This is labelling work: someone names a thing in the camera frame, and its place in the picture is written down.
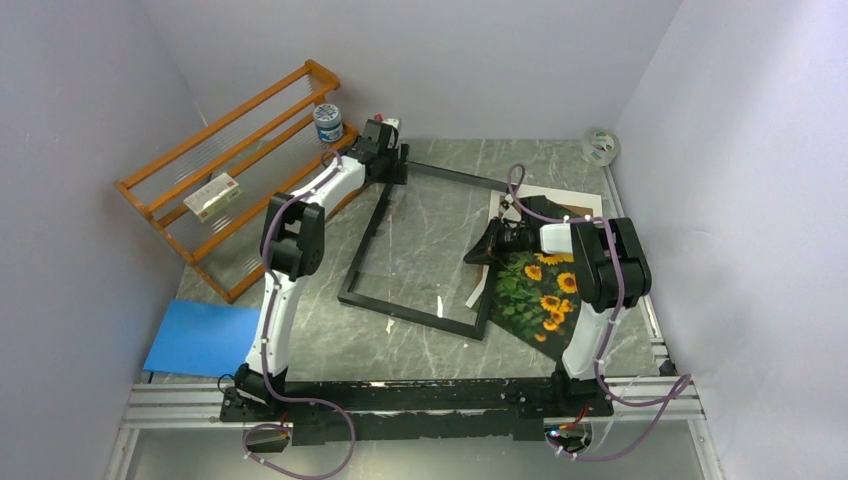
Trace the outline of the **black picture frame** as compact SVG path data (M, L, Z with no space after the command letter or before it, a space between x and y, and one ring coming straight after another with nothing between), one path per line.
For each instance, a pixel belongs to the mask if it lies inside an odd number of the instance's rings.
M410 161L408 163L408 171L410 173L440 178L446 181L466 186L484 188L495 192L505 193L507 189L507 183L501 180L448 170L419 162ZM394 304L355 292L355 287L357 286L362 273L361 267L364 264L366 255L369 253L371 241L374 239L378 227L388 213L390 197L394 186L395 183L388 183L382 190L373 214L363 233L360 244L342 282L341 289L337 295L338 300L342 304L384 314L393 319L405 320L471 340L483 340L488 324L488 309L492 304L496 287L496 278L489 274L487 274L484 278L483 292L480 297L480 309L477 312L473 324L461 323L448 318L439 317L435 314L415 310L406 306Z

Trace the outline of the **white mat board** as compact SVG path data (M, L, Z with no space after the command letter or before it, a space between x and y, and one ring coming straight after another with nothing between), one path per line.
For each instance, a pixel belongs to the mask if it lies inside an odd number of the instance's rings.
M577 191L569 191L534 185L521 186L517 189L517 194L519 197L544 195L550 201L564 208L567 208L568 205L579 205L593 208L595 214L603 213L602 197L598 194L582 193ZM488 266L478 266L476 268L477 284L474 290L472 291L471 295L465 301L466 307L472 308L481 298L483 290L485 288L488 270Z

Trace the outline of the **sunflower photo print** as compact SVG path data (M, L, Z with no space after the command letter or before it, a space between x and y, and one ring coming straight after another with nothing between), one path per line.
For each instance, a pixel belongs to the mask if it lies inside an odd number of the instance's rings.
M495 254L494 268L488 319L543 355L559 359L580 313L574 255L509 247Z

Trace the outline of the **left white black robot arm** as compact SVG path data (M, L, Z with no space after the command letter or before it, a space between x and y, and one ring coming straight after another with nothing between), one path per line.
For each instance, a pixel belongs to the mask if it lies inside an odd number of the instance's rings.
M324 170L292 193L272 196L260 241L264 296L245 362L234 375L235 392L262 420L286 406L285 377L296 310L309 277L325 253L326 217L354 193L405 175L409 148L401 120L369 119L352 145L328 152Z

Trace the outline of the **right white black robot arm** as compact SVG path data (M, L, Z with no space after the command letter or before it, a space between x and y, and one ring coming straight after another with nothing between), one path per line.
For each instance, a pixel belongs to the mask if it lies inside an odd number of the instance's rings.
M579 315L561 354L564 378L549 392L553 408L572 415L593 393L613 400L604 379L607 347L621 320L652 287L652 274L633 220L629 217L493 218L463 257L470 265L495 266L514 252L570 254L579 296Z

